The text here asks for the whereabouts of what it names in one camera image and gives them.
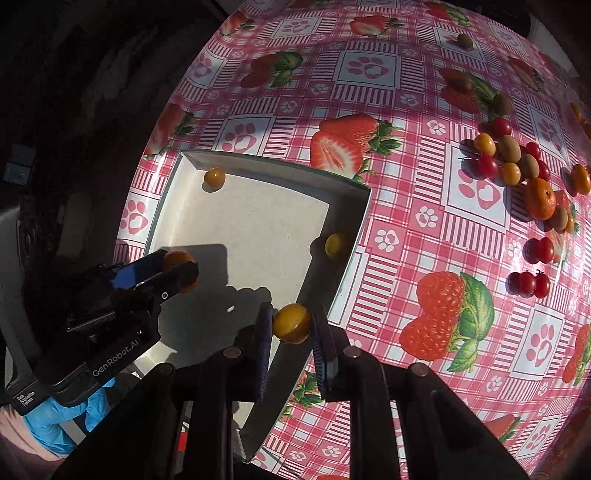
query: table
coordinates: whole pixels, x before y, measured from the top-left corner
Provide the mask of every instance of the table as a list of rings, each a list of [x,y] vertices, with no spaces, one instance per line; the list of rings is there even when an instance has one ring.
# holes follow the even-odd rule
[[[471,50],[457,45],[458,33],[474,40]],[[408,365],[416,352],[405,351],[401,332],[431,308],[425,286],[439,276],[455,295],[479,296],[490,308],[488,325],[454,337],[459,351],[428,346],[436,357],[430,366],[528,473],[546,478],[591,412],[587,365],[577,385],[562,379],[589,315],[591,205],[562,195],[576,210],[577,233],[548,234],[563,250],[558,263],[527,263],[526,240],[544,233],[530,221],[519,188],[474,179],[462,168],[461,142],[476,136],[487,114],[476,96],[449,87],[449,69],[511,98],[513,137],[540,144],[550,183],[561,190],[561,169],[583,160],[561,128],[563,77],[503,25],[434,2],[246,0],[162,113],[129,190],[115,260],[144,253],[179,150],[262,155],[366,182],[372,203],[352,258],[355,279],[330,320],[380,360]],[[538,269],[551,278],[548,297],[507,292],[509,273]],[[457,314],[464,304],[446,305]],[[320,401],[310,363],[254,462],[287,478],[346,475],[348,422],[347,404]],[[399,454],[404,461],[402,446]]]

